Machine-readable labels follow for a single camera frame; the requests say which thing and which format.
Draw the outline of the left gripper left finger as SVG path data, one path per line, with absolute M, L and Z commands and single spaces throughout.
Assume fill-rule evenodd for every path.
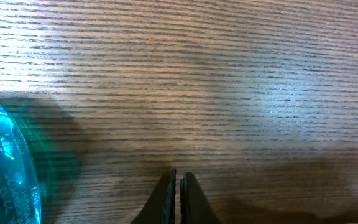
M 174 224 L 175 223 L 175 169 L 164 173 L 155 186 L 142 210 L 131 224 Z

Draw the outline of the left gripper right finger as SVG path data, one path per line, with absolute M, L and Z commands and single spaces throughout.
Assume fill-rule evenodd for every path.
M 180 210 L 181 224 L 221 224 L 192 172 L 180 180 Z

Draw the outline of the blue mouthwash bottle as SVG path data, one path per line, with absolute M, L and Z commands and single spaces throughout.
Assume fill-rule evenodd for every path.
M 18 125 L 0 104 L 0 223 L 41 222 L 35 165 Z

